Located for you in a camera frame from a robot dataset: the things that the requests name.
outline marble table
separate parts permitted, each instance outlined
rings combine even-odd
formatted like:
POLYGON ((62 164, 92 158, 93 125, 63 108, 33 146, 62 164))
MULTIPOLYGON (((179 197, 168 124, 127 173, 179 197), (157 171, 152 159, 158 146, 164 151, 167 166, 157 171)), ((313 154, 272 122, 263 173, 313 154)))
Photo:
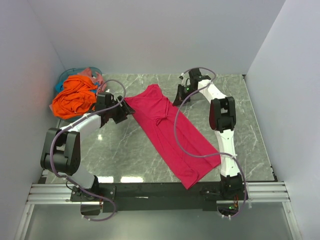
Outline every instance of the marble table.
MULTIPOLYGON (((105 79, 121 81, 127 96, 143 92, 148 85, 158 84, 172 102, 176 97, 179 74, 109 74, 105 79)), ((218 75, 215 85, 236 104, 234 144, 237 159, 248 181, 273 181, 273 170, 255 117, 242 75, 218 75)), ((110 92, 122 95, 121 87, 108 84, 110 92)), ((217 149, 218 141, 209 126, 209 102, 198 93, 183 107, 183 113, 217 149)), ((160 157, 144 131, 132 116, 115 124, 110 120, 81 143, 81 164, 104 183, 179 182, 160 157)), ((220 181, 220 167, 213 169, 201 181, 220 181)), ((49 172, 46 183, 62 183, 49 172)))

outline red cloth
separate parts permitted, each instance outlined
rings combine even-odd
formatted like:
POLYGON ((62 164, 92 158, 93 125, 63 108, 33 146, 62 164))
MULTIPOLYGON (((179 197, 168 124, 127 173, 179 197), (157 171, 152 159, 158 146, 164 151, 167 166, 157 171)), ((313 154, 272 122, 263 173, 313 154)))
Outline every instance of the red cloth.
MULTIPOLYGON (((178 108, 172 106, 157 84, 149 85, 137 96, 126 97, 125 101, 135 110, 134 119, 186 189, 221 163, 219 155, 196 158, 180 149, 174 135, 178 108)), ((177 136, 183 148, 194 155, 218 152, 181 112, 177 121, 177 136)))

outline clothing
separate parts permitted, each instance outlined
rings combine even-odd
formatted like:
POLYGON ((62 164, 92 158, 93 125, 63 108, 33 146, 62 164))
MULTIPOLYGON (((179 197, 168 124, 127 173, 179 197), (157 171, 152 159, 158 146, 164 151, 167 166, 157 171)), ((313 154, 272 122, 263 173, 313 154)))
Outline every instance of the clothing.
MULTIPOLYGON (((125 101, 135 110, 133 117, 186 189, 221 163, 219 155, 196 158, 180 149, 174 136, 178 109, 172 106, 157 84, 149 85, 137 96, 126 97, 125 101)), ((218 152, 181 112, 176 126, 178 139, 189 153, 206 155, 218 152)))
MULTIPOLYGON (((99 72, 95 72, 96 77, 93 76, 92 70, 90 67, 87 67, 83 71, 77 73, 77 75, 87 76, 90 78, 90 80, 93 82, 94 85, 97 85, 97 89, 91 90, 91 92, 98 94, 101 91, 104 91, 107 87, 107 84, 104 84, 102 87, 102 84, 105 82, 104 78, 99 72)), ((57 93, 61 93, 64 90, 64 81, 60 81, 55 85, 55 90, 57 93)))
POLYGON ((88 76, 71 75, 63 83, 63 91, 52 101, 52 111, 56 117, 69 119, 85 114, 97 102, 97 86, 88 76))

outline gray floor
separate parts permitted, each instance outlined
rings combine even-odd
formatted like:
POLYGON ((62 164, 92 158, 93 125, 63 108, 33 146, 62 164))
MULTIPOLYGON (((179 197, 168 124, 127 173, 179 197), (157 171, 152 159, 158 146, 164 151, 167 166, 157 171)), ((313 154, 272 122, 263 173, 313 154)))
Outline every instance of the gray floor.
MULTIPOLYGON (((121 81, 128 96, 143 92, 150 84, 159 84, 171 101, 175 99, 178 74, 113 74, 105 79, 121 81)), ((271 164, 253 111, 242 75, 219 75, 215 85, 236 103, 235 151, 248 181, 273 181, 271 164)), ((111 82, 108 88, 115 96, 121 87, 111 82)), ((209 102, 200 93, 183 108, 183 113, 215 146, 218 141, 209 126, 209 102)), ((144 131, 132 116, 115 124, 112 120, 93 132, 81 143, 81 164, 99 176, 100 182, 178 182, 155 150, 144 131)), ((220 181, 220 168, 208 173, 201 181, 220 181)), ((62 183, 49 173, 46 183, 62 183)))
MULTIPOLYGON (((98 216, 106 217, 109 213, 98 216)), ((103 222, 79 205, 36 205, 26 240, 292 240, 282 203, 253 203, 231 221, 201 210, 122 211, 103 222)))

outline pile of clothes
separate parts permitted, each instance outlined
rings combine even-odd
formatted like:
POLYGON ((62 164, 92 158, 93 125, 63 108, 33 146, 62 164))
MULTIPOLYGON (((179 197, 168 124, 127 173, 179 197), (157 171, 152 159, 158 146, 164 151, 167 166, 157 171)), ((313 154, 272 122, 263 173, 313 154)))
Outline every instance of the pile of clothes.
POLYGON ((96 76, 92 75, 89 67, 77 75, 69 76, 59 86, 61 91, 50 105, 53 114, 66 120, 87 113, 97 102, 97 94, 107 87, 102 75, 96 72, 96 76))

